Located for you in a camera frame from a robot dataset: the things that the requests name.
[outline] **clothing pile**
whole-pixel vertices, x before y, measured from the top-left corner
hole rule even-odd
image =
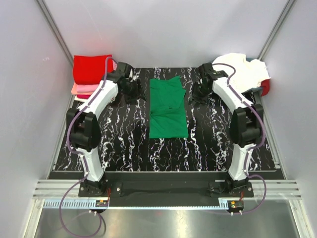
[[[229,53],[217,57],[212,63],[226,63],[236,69],[230,84],[237,92],[262,90],[261,96],[268,94],[270,76],[264,62],[258,59],[248,59],[245,54]],[[233,73],[233,69],[224,65],[215,65],[213,69],[224,70],[228,75]]]
[[[105,74],[106,56],[75,56],[74,57],[74,86],[71,94],[76,95],[75,100],[85,102],[98,88]],[[107,72],[111,73],[115,63],[108,60]]]

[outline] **folded red towel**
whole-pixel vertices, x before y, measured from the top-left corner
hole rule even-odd
[[[80,99],[89,99],[91,95],[82,95],[82,94],[78,94],[77,97]]]
[[[105,74],[107,56],[75,56],[73,76],[77,84],[99,84]],[[113,71],[112,60],[108,60],[107,72]]]

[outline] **red wire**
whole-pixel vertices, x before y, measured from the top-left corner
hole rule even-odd
[[[239,199],[239,202],[243,199],[243,191],[241,192],[241,197]]]

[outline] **black mounting plate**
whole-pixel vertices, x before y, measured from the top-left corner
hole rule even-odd
[[[219,187],[223,187],[224,182],[209,182],[209,190],[210,190],[210,196],[211,197],[241,197],[241,191],[243,191],[243,197],[254,197],[252,184],[248,182],[247,186],[243,188],[242,190],[235,191],[235,192],[227,192],[227,191],[219,191],[215,192],[212,191],[213,189],[218,189]]]
[[[84,182],[80,184],[78,196],[79,197],[103,197],[108,196],[107,189],[110,188],[110,196],[111,197],[120,197],[121,190],[122,190],[122,183],[121,182],[107,182],[107,180],[102,179],[99,182],[101,187],[104,187],[104,191],[100,191],[97,188],[86,186]]]

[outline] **metal floor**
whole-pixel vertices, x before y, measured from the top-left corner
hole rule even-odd
[[[246,201],[245,210],[256,206]],[[63,210],[67,227],[80,236],[94,233],[97,217],[85,210]],[[231,217],[225,211],[107,210],[106,223],[96,238],[299,238],[287,201],[265,201],[254,213]],[[57,209],[43,209],[36,238],[70,238],[62,228]]]

